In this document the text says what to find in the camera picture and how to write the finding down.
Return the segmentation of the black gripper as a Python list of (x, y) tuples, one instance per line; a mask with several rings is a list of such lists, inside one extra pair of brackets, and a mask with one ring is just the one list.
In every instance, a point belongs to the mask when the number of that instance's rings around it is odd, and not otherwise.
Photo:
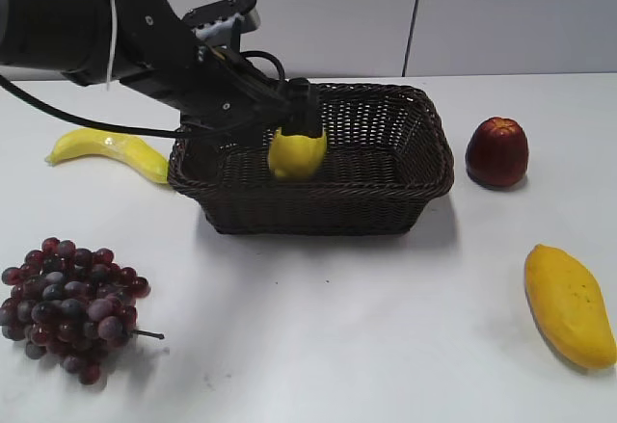
[[(108, 0), (62, 0), (70, 40), (62, 73), (87, 87), (105, 82), (110, 41)], [(199, 40), (168, 0), (116, 0), (119, 31), (112, 81), (176, 108), (185, 123), (213, 135), (244, 134), (283, 121), (284, 136), (320, 138), (319, 90), (285, 81), (282, 64), (263, 51)]]

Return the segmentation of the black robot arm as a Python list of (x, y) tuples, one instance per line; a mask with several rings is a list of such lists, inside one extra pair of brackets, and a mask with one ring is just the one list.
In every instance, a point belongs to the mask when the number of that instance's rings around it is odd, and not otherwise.
[(270, 54), (242, 50), (256, 0), (220, 0), (184, 15), (168, 0), (1, 0), (1, 62), (51, 70), (87, 87), (117, 81), (175, 108), (168, 139), (249, 140), (267, 128), (319, 138), (318, 91), (306, 79), (255, 67)]

